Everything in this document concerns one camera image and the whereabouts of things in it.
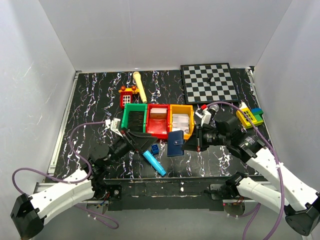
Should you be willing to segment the navy blue card holder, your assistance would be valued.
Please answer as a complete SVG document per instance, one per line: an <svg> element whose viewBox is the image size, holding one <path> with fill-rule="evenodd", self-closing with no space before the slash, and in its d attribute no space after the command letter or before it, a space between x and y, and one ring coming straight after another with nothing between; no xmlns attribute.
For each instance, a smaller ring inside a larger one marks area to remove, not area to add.
<svg viewBox="0 0 320 240"><path fill-rule="evenodd" d="M182 130L169 132L167 138L167 156L183 156L184 150L182 149L182 146L184 143L184 132Z"/></svg>

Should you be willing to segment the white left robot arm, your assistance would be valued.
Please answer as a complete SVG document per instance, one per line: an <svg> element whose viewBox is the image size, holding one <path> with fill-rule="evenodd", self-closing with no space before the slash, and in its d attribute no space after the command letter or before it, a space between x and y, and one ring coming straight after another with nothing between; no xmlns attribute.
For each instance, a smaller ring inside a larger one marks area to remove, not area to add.
<svg viewBox="0 0 320 240"><path fill-rule="evenodd" d="M110 146L97 144L90 151L88 164L63 182L32 195L23 193L17 197L10 217L21 239L33 238L50 220L82 201L102 199L111 192L104 182L110 173L108 165L130 151L143 155L158 140L150 133L133 132L126 128L122 128L120 134Z"/></svg>

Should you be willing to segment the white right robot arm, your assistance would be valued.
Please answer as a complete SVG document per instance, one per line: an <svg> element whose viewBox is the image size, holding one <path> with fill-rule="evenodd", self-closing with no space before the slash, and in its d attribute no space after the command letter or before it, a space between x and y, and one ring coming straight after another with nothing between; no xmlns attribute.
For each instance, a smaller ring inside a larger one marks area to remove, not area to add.
<svg viewBox="0 0 320 240"><path fill-rule="evenodd" d="M303 183L281 162L276 162L266 144L239 126L197 126L182 145L183 150L202 152L209 146L225 146L248 166L257 170L273 185L270 189L241 172L232 175L212 194L223 197L242 196L280 212L287 224L298 234L308 236L320 222L320 193Z"/></svg>

